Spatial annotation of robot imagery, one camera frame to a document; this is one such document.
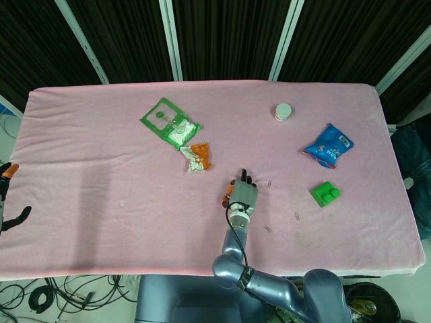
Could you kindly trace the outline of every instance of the green toy block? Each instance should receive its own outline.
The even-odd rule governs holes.
[[[311,189],[310,193],[320,207],[326,207],[341,195],[339,189],[334,187],[330,182],[324,182]]]

